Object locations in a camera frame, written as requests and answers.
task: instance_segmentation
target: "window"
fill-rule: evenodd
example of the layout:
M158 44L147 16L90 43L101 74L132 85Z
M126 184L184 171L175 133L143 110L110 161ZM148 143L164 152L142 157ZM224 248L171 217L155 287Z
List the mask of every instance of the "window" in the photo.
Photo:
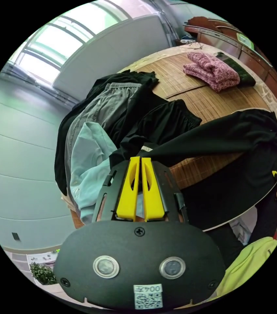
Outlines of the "window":
M132 18L155 14L156 10L142 0L110 0L124 9Z
M117 18L92 3L74 8L64 15L85 25L95 34L119 22Z
M53 82L60 73L55 67L29 54L23 56L20 66L50 83Z
M10 57L36 77L53 83L65 62L105 29L127 19L155 13L142 0L96 0L41 27Z

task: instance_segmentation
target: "green plant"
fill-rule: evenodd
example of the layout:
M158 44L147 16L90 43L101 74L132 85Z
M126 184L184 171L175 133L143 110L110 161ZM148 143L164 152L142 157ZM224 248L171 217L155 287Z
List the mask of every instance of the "green plant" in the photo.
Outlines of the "green plant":
M53 285L57 283L53 270L50 267L32 263L30 265L33 277L42 285Z

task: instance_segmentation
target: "pile of clothes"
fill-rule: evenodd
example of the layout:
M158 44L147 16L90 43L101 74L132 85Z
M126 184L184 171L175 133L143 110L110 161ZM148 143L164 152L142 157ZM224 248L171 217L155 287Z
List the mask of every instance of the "pile of clothes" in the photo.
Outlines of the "pile of clothes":
M61 122L55 179L82 222L91 220L109 157L116 164L136 156L145 142L162 145L200 125L183 100L155 95L157 83L154 72L129 70L98 79Z
M154 72L103 77L60 124L55 179L84 224L110 169L138 155L171 167L191 157L243 153L181 191L190 223L202 230L240 216L275 186L275 113L247 109L200 125L183 100L155 95L157 83Z
M184 65L184 73L203 80L216 92L233 86L252 87L256 84L249 73L222 52L216 56L203 52L189 52L187 57L193 63Z

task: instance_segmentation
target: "pink knitted sweater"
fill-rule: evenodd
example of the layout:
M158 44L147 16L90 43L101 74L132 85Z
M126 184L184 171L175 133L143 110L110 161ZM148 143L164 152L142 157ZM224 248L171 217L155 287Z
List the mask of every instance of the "pink knitted sweater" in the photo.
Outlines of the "pink knitted sweater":
M194 63L185 64L183 72L208 83L214 91L239 84L239 74L218 58L203 52L189 52L187 56Z

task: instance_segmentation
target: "gray pants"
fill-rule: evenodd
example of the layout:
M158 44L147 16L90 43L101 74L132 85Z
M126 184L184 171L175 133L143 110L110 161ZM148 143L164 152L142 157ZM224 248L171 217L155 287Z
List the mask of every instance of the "gray pants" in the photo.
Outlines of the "gray pants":
M141 84L138 83L107 84L105 90L86 106L86 108L74 119L69 127L66 138L64 162L68 196L78 215L80 215L80 211L70 191L71 154L82 126L84 122L91 121L99 123L103 129L110 127L111 124L115 123L119 116L126 111L130 99L140 87Z

